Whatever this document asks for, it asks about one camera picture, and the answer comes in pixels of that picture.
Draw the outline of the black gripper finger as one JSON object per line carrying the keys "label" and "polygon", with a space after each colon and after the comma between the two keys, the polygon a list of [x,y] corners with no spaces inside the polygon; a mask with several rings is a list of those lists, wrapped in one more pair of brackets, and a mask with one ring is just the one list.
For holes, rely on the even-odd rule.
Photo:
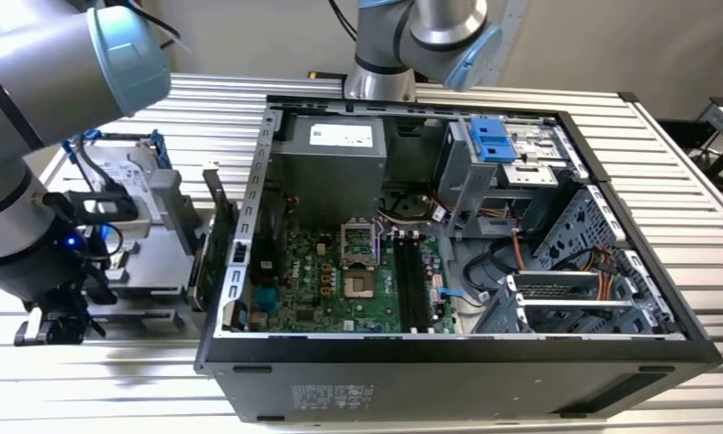
{"label": "black gripper finger", "polygon": [[87,330],[85,315],[69,293],[46,293],[30,306],[14,334],[14,346],[79,344]]}
{"label": "black gripper finger", "polygon": [[95,305],[114,305],[118,298],[109,289],[107,280],[95,279],[87,275],[79,275],[74,279],[74,307],[78,318],[82,321],[82,326],[86,330],[93,330],[101,337],[107,335],[103,327],[93,319],[87,310],[87,301]]}

